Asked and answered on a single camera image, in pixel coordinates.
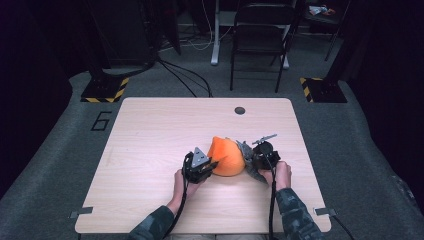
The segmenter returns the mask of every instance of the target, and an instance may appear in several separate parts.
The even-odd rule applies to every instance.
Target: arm
[[[259,170],[268,184],[272,186],[270,171]],[[280,210],[284,233],[288,239],[324,239],[321,230],[309,215],[305,204],[291,189],[291,167],[279,162],[276,167],[276,200]]]
[[[197,191],[202,183],[192,184],[187,187],[187,199]],[[181,205],[184,192],[184,178],[181,169],[174,174],[174,194],[166,206],[161,206],[149,214],[129,234],[128,240],[162,239],[174,221],[174,217]]]

